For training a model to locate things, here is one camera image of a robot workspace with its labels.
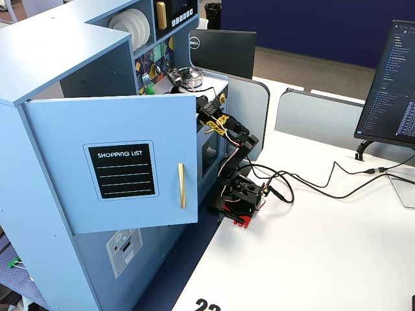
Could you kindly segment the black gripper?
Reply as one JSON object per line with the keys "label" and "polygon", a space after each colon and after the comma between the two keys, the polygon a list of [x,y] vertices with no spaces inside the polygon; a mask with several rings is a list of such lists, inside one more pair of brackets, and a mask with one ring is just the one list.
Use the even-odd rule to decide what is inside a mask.
{"label": "black gripper", "polygon": [[207,96],[202,95],[196,98],[196,114],[199,124],[207,124],[209,121],[219,120],[226,113],[218,100],[209,101]]}

